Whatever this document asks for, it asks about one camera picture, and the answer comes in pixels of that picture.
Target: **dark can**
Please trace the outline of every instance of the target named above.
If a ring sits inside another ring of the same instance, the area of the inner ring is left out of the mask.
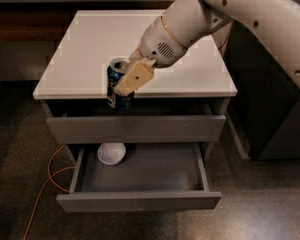
[[[107,102],[108,105],[116,112],[127,112],[134,97],[134,92],[128,96],[121,96],[114,91],[114,87],[119,82],[120,78],[125,74],[128,66],[126,59],[114,59],[110,62],[107,69],[108,75],[108,91]]]

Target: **dark floor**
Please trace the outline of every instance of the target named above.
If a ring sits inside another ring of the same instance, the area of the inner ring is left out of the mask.
[[[32,88],[0,90],[0,239],[22,239],[59,147]],[[69,165],[62,151],[53,170]],[[28,239],[300,240],[300,159],[241,160],[226,125],[206,172],[222,192],[212,211],[67,214],[49,184]],[[57,180],[68,187],[71,173]]]

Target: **floor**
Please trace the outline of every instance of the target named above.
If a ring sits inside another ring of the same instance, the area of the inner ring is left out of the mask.
[[[0,89],[0,239],[22,239],[47,165],[60,147],[32,99],[33,83]],[[65,151],[53,171],[72,165]],[[300,240],[300,159],[242,160],[226,125],[206,164],[214,210],[65,213],[48,184],[28,239]],[[69,187],[71,172],[57,181]]]

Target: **desk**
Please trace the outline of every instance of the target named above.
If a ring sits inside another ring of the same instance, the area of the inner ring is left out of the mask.
[[[106,107],[109,62],[127,58],[160,10],[79,11],[33,95],[76,165],[69,212],[212,209],[207,160],[236,88],[211,36],[175,65],[156,69],[135,93],[131,112]],[[123,142],[124,162],[101,164],[103,142]]]

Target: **white tabletop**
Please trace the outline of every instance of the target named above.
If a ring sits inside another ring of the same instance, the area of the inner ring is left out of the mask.
[[[162,10],[79,11],[45,70],[35,99],[105,98],[106,69],[128,58]],[[211,36],[192,46],[175,65],[156,69],[135,97],[230,97],[236,87]]]

